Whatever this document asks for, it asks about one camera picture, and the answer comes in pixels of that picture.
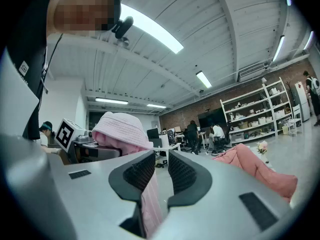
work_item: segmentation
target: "pink hat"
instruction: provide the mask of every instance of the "pink hat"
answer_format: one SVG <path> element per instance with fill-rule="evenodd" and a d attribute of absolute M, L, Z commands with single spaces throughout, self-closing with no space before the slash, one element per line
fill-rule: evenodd
<path fill-rule="evenodd" d="M 150 150 L 153 143 L 149 142 L 138 118 L 126 113 L 106 112 L 92 130 L 92 136 L 101 133 L 121 142 Z"/>

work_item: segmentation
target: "refrigerator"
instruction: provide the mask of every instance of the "refrigerator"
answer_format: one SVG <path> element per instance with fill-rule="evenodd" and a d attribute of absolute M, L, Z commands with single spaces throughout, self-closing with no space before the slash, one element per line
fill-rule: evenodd
<path fill-rule="evenodd" d="M 302 121 L 307 121 L 310 118 L 310 108 L 307 100 L 306 90 L 302 82 L 297 82 L 294 85 L 294 87 L 292 88 L 292 94 L 295 104 L 300 105 Z"/>

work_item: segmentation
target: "light fixture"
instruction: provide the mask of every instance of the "light fixture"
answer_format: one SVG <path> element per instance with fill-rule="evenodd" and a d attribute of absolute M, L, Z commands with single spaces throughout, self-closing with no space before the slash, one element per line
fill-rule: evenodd
<path fill-rule="evenodd" d="M 284 41 L 285 41 L 285 36 L 284 35 L 280 36 L 280 42 L 279 42 L 278 48 L 276 49 L 275 55 L 273 57 L 273 60 L 272 60 L 273 62 L 277 59 L 280 53 L 281 47 L 284 44 Z"/>
<path fill-rule="evenodd" d="M 292 4 L 291 0 L 286 0 L 286 4 L 290 6 Z"/>
<path fill-rule="evenodd" d="M 123 104 L 127 105 L 128 101 L 117 100 L 117 99 L 108 99 L 108 98 L 95 98 L 96 102 L 106 102 L 106 103 L 116 103 L 116 104 Z"/>
<path fill-rule="evenodd" d="M 171 51 L 177 54 L 184 47 L 178 42 L 168 31 L 166 31 L 162 26 L 156 23 L 154 20 L 150 19 L 141 12 L 125 5 L 121 4 L 121 15 L 120 20 L 124 20 L 126 17 L 133 17 L 133 25 L 137 28 L 147 32 L 149 35 L 158 39 L 161 43 L 167 46 Z"/>
<path fill-rule="evenodd" d="M 212 86 L 208 78 L 205 76 L 205 74 L 202 71 L 199 71 L 195 75 L 201 80 L 201 82 L 205 85 L 205 87 L 210 88 Z"/>
<path fill-rule="evenodd" d="M 304 46 L 304 48 L 303 48 L 304 50 L 308 48 L 308 45 L 310 44 L 311 39 L 312 39 L 313 36 L 314 36 L 314 32 L 311 31 L 311 32 L 310 32 L 310 35 L 309 35 L 309 39 L 308 39 L 308 41 L 306 42 L 306 44 L 305 44 L 305 46 Z"/>
<path fill-rule="evenodd" d="M 159 108 L 159 109 L 165 109 L 166 106 L 160 106 L 160 105 L 153 105 L 153 104 L 148 104 L 146 105 L 147 107 L 154 107 L 154 108 Z"/>

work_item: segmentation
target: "white chair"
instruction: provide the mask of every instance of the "white chair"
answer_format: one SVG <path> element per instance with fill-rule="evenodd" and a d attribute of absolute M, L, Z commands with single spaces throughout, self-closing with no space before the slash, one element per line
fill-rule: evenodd
<path fill-rule="evenodd" d="M 301 110 L 300 105 L 296 105 L 293 108 L 293 119 L 288 121 L 288 128 L 289 128 L 289 134 L 293 133 L 297 135 L 297 122 L 301 121 L 301 132 L 304 132 L 303 126 L 302 126 L 302 120 L 301 120 Z M 295 131 L 291 132 L 290 127 L 294 127 Z"/>

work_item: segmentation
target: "air conditioning vent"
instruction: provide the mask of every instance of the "air conditioning vent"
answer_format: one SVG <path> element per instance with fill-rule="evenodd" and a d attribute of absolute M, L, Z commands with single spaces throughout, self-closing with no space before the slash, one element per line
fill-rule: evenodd
<path fill-rule="evenodd" d="M 267 67 L 267 64 L 259 63 L 240 69 L 238 81 L 243 82 L 251 78 L 258 77 L 266 70 Z"/>

